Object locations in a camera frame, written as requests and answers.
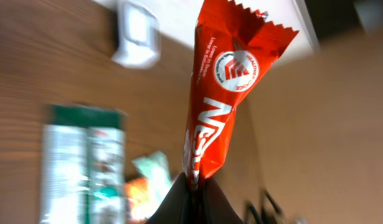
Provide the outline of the green 3M gloves package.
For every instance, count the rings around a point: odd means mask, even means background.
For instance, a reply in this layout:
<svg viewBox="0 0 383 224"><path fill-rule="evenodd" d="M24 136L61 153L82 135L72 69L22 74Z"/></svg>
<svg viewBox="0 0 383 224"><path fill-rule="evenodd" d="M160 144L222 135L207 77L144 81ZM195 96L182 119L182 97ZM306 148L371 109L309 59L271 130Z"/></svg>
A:
<svg viewBox="0 0 383 224"><path fill-rule="evenodd" d="M49 105L48 112L39 223L125 223L126 115L84 105Z"/></svg>

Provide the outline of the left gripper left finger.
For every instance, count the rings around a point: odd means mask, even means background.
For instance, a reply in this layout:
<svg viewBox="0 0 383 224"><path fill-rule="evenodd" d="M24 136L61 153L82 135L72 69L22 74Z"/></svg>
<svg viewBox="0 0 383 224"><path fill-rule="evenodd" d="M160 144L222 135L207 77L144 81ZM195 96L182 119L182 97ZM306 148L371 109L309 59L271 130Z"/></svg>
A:
<svg viewBox="0 0 383 224"><path fill-rule="evenodd" d="M181 173L146 224L189 224L189 209L190 196L186 175Z"/></svg>

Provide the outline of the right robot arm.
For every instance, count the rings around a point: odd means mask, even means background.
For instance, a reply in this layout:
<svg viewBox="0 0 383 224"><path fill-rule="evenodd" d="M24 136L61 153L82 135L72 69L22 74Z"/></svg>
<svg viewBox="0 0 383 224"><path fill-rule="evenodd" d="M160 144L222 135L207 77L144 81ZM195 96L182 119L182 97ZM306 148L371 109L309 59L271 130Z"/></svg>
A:
<svg viewBox="0 0 383 224"><path fill-rule="evenodd" d="M301 217L289 218L281 206L273 199L266 188L260 189L260 204L255 207L251 201L246 201L244 223L254 224L307 224Z"/></svg>

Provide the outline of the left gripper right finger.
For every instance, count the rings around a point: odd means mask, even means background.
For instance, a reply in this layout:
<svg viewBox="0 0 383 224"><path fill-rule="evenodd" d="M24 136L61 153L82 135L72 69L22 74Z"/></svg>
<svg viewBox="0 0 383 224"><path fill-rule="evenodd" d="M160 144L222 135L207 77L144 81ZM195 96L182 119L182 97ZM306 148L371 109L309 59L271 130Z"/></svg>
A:
<svg viewBox="0 0 383 224"><path fill-rule="evenodd" d="M204 184L201 198L201 223L203 224L243 224L214 179Z"/></svg>

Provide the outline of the red snack bar wrapper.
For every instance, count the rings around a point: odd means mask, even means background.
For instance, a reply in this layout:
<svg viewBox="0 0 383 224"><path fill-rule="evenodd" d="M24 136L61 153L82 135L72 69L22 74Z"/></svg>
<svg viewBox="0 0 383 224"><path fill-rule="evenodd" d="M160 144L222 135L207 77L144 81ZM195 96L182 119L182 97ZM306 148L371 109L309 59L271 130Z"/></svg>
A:
<svg viewBox="0 0 383 224"><path fill-rule="evenodd" d="M224 165L238 105L297 34L235 1L203 2L195 28L183 153L190 189L202 187Z"/></svg>

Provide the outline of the orange tissue pack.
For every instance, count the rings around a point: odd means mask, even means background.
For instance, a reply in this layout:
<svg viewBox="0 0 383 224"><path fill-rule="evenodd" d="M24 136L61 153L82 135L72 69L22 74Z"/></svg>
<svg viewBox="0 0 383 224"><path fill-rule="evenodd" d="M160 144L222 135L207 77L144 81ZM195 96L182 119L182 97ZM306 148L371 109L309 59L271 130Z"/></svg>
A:
<svg viewBox="0 0 383 224"><path fill-rule="evenodd" d="M145 177L126 182L125 193L128 204L127 219L135 223L149 219L162 202L154 185Z"/></svg>

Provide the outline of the mint green wipes packet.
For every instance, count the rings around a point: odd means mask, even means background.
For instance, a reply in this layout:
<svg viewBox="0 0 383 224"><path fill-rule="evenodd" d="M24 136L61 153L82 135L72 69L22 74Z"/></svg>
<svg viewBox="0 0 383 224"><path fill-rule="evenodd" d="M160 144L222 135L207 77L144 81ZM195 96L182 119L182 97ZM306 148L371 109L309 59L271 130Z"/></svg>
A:
<svg viewBox="0 0 383 224"><path fill-rule="evenodd" d="M132 160L138 172L149 180L149 196L160 206L172 186L169 164L166 155L156 151L148 156Z"/></svg>

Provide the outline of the white barcode scanner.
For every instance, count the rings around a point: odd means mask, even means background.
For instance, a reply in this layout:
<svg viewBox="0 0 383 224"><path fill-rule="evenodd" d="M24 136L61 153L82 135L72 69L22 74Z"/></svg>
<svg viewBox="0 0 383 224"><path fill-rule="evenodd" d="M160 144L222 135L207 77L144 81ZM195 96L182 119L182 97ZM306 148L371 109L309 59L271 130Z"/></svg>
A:
<svg viewBox="0 0 383 224"><path fill-rule="evenodd" d="M118 48L112 60L123 67L149 69L161 56L157 17L136 1L118 1Z"/></svg>

